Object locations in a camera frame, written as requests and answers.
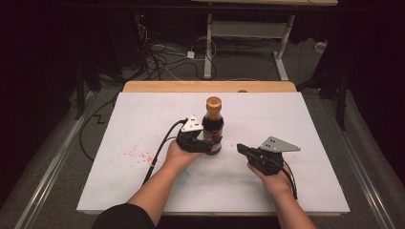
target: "human hand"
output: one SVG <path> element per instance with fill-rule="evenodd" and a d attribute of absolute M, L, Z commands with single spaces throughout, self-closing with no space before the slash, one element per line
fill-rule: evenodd
<path fill-rule="evenodd" d="M 262 180 L 263 186 L 274 200 L 284 195 L 292 196 L 291 185 L 287 176 L 282 171 L 277 175 L 266 176 L 249 163 L 247 163 L 247 167 Z M 284 165 L 284 169 L 291 174 L 287 165 Z"/>
<path fill-rule="evenodd" d="M 176 140 L 170 142 L 167 150 L 166 160 L 163 166 L 170 167 L 177 174 L 187 168 L 191 162 L 203 153 L 188 153 L 182 150 Z"/>

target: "brown bottle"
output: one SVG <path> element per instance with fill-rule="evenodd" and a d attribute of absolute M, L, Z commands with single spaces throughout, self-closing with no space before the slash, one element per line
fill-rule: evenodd
<path fill-rule="evenodd" d="M 209 97 L 206 100 L 206 115 L 202 119 L 203 139 L 214 140 L 223 135 L 224 119 L 221 116 L 223 102 L 216 96 Z M 216 155 L 221 150 L 221 142 L 214 144 L 208 155 Z"/>

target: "human arm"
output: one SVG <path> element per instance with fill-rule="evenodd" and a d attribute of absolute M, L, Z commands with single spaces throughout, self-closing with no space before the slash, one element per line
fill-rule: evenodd
<path fill-rule="evenodd" d="M 128 203 L 141 207 L 155 226 L 158 225 L 176 177 L 201 155 L 202 153 L 187 153 L 176 141 L 172 141 L 161 168 L 128 200 Z"/>
<path fill-rule="evenodd" d="M 289 180 L 284 173 L 265 176 L 251 164 L 247 163 L 247 167 L 262 180 L 263 186 L 265 187 L 267 193 L 273 199 L 277 210 L 277 218 L 280 222 L 281 228 L 316 228 L 307 214 L 295 200 L 291 192 Z"/>

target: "table leg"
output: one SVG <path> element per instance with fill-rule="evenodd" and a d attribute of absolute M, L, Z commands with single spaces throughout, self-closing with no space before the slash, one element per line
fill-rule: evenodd
<path fill-rule="evenodd" d="M 208 14 L 207 25 L 206 25 L 206 51 L 205 51 L 205 63 L 203 68 L 203 77 L 205 79 L 211 78 L 211 61 L 212 61 L 212 51 L 211 51 L 211 38 L 212 38 L 212 13 Z"/>
<path fill-rule="evenodd" d="M 294 22 L 294 18 L 295 18 L 295 15 L 291 15 L 289 17 L 288 22 L 286 24 L 286 28 L 284 30 L 282 40 L 281 40 L 280 50 L 278 52 L 273 53 L 274 61 L 275 61 L 277 71 L 280 75 L 281 80 L 288 80 L 286 68 L 284 67 L 282 57 L 283 57 L 284 50 L 286 49 L 289 33 L 291 32 L 292 23 Z"/>

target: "black sleeve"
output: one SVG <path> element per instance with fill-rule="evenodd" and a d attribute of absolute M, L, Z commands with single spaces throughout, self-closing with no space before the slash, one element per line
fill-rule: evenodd
<path fill-rule="evenodd" d="M 107 228 L 156 228 L 149 215 L 134 204 L 124 203 L 102 212 L 93 224 L 93 229 Z"/>

